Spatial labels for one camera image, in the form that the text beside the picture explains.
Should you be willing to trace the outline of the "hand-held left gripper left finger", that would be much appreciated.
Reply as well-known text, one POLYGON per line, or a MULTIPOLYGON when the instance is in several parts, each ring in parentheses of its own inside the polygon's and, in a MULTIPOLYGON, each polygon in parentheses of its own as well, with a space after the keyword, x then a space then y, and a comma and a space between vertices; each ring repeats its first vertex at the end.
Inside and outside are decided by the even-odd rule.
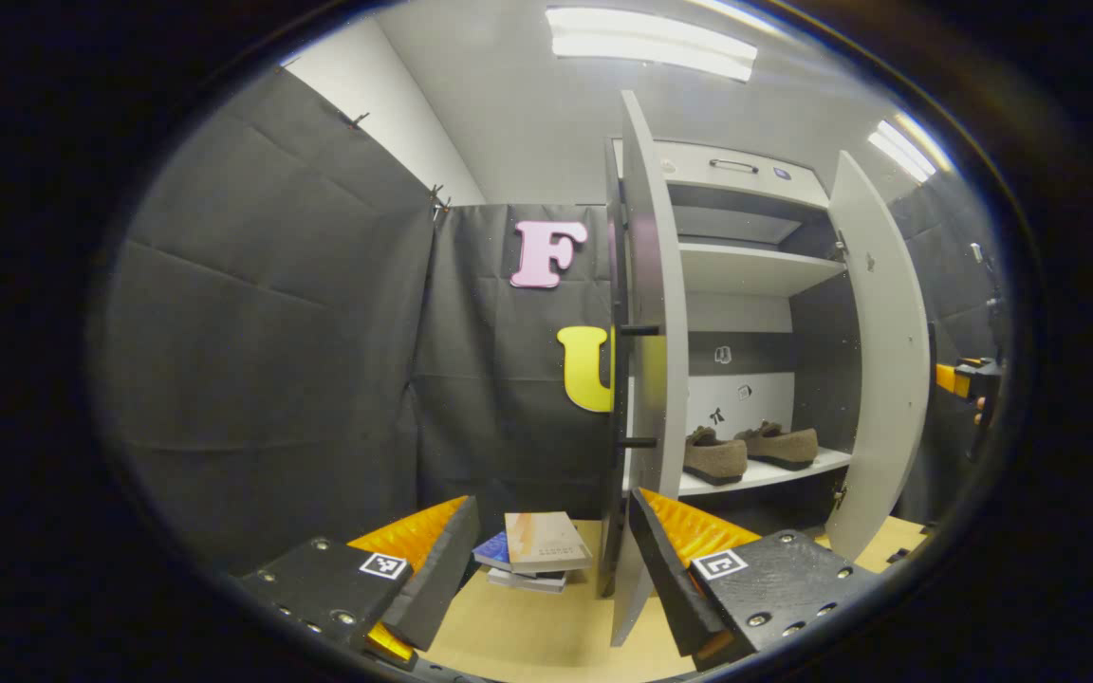
POLYGON ((338 652, 414 666, 465 579, 478 531, 477 501, 465 494, 355 540, 304 541, 240 587, 338 652))

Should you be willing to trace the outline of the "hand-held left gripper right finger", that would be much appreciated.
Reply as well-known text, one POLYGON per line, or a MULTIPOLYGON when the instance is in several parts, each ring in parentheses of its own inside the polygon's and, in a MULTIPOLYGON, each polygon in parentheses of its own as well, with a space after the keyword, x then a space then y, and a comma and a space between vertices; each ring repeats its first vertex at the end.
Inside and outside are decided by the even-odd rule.
POLYGON ((801 531, 759 535, 649 488, 630 492, 626 523, 700 672, 780 648, 883 580, 801 531))

